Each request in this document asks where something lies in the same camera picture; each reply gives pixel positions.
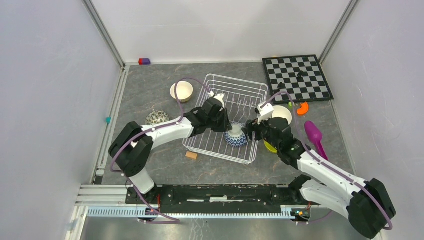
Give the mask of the yellow-green bowl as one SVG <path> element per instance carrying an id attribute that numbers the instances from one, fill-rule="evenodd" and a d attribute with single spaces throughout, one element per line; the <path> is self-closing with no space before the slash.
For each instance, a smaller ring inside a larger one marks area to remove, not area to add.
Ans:
<path id="1" fill-rule="evenodd" d="M 269 152 L 271 152 L 271 153 L 273 153 L 273 154 L 276 154 L 276 153 L 278 152 L 278 150 L 277 150 L 275 147 L 273 147 L 270 143 L 268 143 L 267 141 L 263 141 L 263 143 L 264 143 L 264 145 L 265 145 L 265 148 L 266 148 Z"/>

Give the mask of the white bowl outside rack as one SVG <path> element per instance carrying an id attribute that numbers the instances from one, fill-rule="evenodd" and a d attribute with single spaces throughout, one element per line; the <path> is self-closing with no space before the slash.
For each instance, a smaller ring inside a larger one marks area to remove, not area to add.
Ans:
<path id="1" fill-rule="evenodd" d="M 281 105 L 273 106 L 272 118 L 286 119 L 289 125 L 292 123 L 292 120 L 293 120 L 291 111 L 288 108 Z"/>

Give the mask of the blue patterned bowl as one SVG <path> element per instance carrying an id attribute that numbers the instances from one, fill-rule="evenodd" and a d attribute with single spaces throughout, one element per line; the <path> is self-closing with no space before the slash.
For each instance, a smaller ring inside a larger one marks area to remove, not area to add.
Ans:
<path id="1" fill-rule="evenodd" d="M 224 133 L 224 139 L 232 147 L 243 147 L 248 143 L 247 137 L 243 132 L 243 126 L 239 123 L 233 123 L 232 129 Z"/>

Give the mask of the beige bowl with leaf motif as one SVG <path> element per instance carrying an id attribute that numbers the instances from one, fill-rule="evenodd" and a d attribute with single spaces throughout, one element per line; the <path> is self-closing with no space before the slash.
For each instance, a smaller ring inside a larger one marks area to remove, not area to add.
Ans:
<path id="1" fill-rule="evenodd" d="M 194 92 L 193 86 L 187 81 L 180 81 L 177 84 L 176 95 L 181 103 L 188 102 Z"/>

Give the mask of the red floral pattern bowl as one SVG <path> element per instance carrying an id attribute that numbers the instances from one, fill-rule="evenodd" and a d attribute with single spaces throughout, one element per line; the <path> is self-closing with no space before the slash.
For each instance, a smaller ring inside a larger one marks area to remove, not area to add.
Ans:
<path id="1" fill-rule="evenodd" d="M 146 125 L 156 125 L 170 121 L 169 115 L 163 110 L 154 110 L 145 118 Z"/>

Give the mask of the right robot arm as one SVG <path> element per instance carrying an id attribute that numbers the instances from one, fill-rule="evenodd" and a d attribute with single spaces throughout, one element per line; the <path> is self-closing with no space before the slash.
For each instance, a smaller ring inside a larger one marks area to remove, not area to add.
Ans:
<path id="1" fill-rule="evenodd" d="M 368 239 L 393 229 L 396 210 L 386 186 L 376 178 L 365 180 L 348 173 L 319 156 L 293 136 L 286 119 L 249 120 L 243 132 L 251 140 L 271 144 L 283 163 L 303 173 L 290 184 L 288 196 L 293 203 L 308 201 L 328 208 Z"/>

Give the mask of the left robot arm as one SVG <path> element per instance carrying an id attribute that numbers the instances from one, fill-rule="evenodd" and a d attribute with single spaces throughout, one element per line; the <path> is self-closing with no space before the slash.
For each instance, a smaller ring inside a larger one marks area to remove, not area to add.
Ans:
<path id="1" fill-rule="evenodd" d="M 225 108 L 224 94 L 208 98 L 202 106 L 185 113 L 183 117 L 155 125 L 128 123 L 112 142 L 108 153 L 124 176 L 138 189 L 138 197 L 145 204 L 157 198 L 155 183 L 146 164 L 151 151 L 179 139 L 189 139 L 206 130 L 224 133 L 231 130 Z"/>

